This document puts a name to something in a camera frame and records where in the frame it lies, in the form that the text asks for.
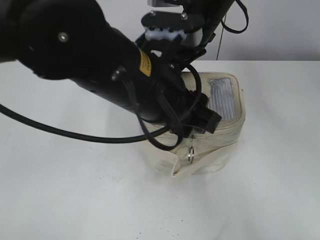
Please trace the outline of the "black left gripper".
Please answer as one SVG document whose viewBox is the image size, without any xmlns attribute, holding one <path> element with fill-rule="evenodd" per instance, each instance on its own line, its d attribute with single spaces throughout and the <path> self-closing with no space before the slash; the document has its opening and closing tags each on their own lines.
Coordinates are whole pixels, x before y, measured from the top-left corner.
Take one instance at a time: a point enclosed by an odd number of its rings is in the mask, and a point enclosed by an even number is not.
<svg viewBox="0 0 320 240">
<path fill-rule="evenodd" d="M 189 137 L 193 132 L 200 134 L 213 134 L 222 117 L 207 106 L 209 98 L 202 93 L 200 74 L 194 67 L 187 68 L 195 81 L 195 90 L 187 90 L 185 93 L 185 105 L 179 119 L 182 125 L 183 136 Z"/>
</svg>

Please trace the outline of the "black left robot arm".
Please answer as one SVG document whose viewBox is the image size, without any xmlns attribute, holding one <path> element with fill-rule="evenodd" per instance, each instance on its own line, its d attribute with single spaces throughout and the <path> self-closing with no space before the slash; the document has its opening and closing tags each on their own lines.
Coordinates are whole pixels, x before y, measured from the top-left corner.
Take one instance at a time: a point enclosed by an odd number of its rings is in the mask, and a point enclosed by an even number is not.
<svg viewBox="0 0 320 240">
<path fill-rule="evenodd" d="M 203 17 L 182 20 L 157 11 L 142 23 L 145 32 L 131 41 L 106 21 L 95 0 L 3 0 L 0 60 L 18 61 L 46 80 L 72 80 L 175 134 L 213 133 L 221 116 L 182 78 L 198 52 L 185 41 L 201 30 Z"/>
</svg>

